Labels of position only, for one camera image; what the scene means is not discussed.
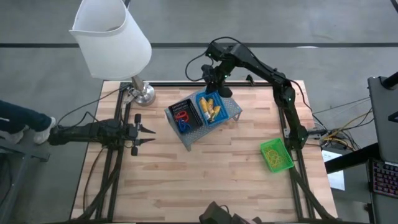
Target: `yellow cable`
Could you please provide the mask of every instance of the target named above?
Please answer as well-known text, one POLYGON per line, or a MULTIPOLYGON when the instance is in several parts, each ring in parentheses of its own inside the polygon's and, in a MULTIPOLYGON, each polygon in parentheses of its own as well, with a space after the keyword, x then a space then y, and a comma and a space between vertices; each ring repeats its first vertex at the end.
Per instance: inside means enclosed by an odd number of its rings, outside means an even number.
POLYGON ((350 149, 352 149, 352 150, 354 150, 355 151, 355 149, 354 149, 354 147, 352 147, 352 146, 350 146, 347 142, 344 142, 344 141, 342 141, 342 140, 340 140, 340 139, 335 139, 335 138, 325 138, 324 140, 331 140, 331 141, 338 141, 338 142, 340 142, 340 143, 342 143, 343 145, 345 145, 345 146, 347 146, 347 147, 349 147, 350 149))
POLYGON ((326 138, 331 138, 333 136, 335 136, 336 134, 338 134, 341 130, 345 129, 345 127, 347 127, 349 124, 351 124, 352 122, 356 121, 359 118, 362 118, 363 116, 366 116, 369 113, 372 113, 373 111, 370 112, 366 112, 365 114, 362 114, 354 119, 352 119, 351 121, 348 121, 348 123, 346 123, 343 127, 341 127, 339 130, 335 131, 334 133, 329 134, 326 138))

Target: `keyboard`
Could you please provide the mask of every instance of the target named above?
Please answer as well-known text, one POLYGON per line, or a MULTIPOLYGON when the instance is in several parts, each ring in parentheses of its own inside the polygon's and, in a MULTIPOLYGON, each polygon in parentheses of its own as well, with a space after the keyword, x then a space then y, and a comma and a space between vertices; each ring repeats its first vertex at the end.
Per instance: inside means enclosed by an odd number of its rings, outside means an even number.
POLYGON ((398 166, 371 161, 371 187, 377 194, 398 198, 398 166))

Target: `red scissors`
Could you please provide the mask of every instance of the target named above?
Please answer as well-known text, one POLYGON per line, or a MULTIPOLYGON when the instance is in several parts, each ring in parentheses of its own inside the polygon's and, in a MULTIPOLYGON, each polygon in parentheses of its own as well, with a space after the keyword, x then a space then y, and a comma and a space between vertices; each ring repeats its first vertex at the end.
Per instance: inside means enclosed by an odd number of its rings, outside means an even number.
POLYGON ((180 112, 178 112, 178 113, 175 115, 175 119, 176 119, 176 120, 182 119, 183 121, 188 122, 189 116, 188 116, 188 114, 187 114, 186 111, 180 111, 180 112))

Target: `green basket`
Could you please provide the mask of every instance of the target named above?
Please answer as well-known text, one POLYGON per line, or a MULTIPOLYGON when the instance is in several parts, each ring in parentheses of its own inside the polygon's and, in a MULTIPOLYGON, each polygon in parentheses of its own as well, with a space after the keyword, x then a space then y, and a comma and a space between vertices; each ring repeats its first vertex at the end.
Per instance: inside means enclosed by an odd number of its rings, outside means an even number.
POLYGON ((267 161, 271 172, 279 172, 294 166, 292 158, 280 138, 264 142, 260 145, 260 151, 267 161))

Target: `silver lamp base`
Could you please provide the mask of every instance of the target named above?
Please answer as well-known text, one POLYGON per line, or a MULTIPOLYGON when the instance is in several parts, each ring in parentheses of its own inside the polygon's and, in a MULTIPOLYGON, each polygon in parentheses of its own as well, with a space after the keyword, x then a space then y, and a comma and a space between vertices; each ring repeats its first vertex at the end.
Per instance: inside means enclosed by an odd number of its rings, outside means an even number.
POLYGON ((140 106, 149 106, 155 99, 155 90, 148 83, 144 83, 137 75, 131 78, 134 91, 132 95, 135 96, 134 101, 140 106))

